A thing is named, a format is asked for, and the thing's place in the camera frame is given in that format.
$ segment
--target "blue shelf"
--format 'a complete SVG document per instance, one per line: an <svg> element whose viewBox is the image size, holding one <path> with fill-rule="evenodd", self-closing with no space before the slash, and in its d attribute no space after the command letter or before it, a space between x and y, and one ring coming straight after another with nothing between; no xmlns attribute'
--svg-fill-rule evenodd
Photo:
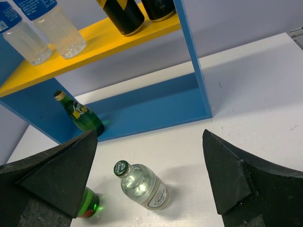
<svg viewBox="0 0 303 227"><path fill-rule="evenodd" d="M86 105L105 123L99 141L199 121L207 115L194 73ZM80 134L75 130L72 137Z"/></svg>

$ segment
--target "white bottle label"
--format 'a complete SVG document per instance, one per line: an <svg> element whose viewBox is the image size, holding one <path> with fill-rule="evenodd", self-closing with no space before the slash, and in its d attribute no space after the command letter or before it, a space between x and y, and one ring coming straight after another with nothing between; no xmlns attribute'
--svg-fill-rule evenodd
<svg viewBox="0 0 303 227"><path fill-rule="evenodd" d="M145 206L148 208L158 208L162 206L167 201L167 199L168 199L168 191L164 183L160 181L160 185L155 195L147 203L144 203L143 206L146 204Z"/></svg>

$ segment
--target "green bottle cap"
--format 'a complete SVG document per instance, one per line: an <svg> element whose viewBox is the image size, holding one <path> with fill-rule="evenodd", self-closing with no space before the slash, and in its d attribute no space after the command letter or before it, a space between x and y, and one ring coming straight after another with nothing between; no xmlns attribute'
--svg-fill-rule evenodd
<svg viewBox="0 0 303 227"><path fill-rule="evenodd" d="M121 160L115 164L114 173L116 176L121 177L128 171L129 164L128 162Z"/></svg>

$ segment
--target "barcode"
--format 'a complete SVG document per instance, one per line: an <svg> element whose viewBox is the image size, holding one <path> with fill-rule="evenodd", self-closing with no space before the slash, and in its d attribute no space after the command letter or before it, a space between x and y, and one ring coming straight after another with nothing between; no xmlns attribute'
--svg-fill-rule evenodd
<svg viewBox="0 0 303 227"><path fill-rule="evenodd" d="M1 20L0 21L0 32L7 29L8 26Z"/></svg>

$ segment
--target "green glass bottle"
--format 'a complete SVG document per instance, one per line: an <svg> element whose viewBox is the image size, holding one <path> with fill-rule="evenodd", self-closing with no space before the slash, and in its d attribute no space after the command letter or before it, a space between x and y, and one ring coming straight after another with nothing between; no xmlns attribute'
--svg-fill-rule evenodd
<svg viewBox="0 0 303 227"><path fill-rule="evenodd" d="M79 206L78 217L90 218L94 214L99 214L102 210L98 195L86 187Z"/></svg>
<svg viewBox="0 0 303 227"><path fill-rule="evenodd" d="M96 130L97 136L104 131L102 121L86 106L66 96L64 91L57 91L54 98L59 101L74 124L82 131Z"/></svg>

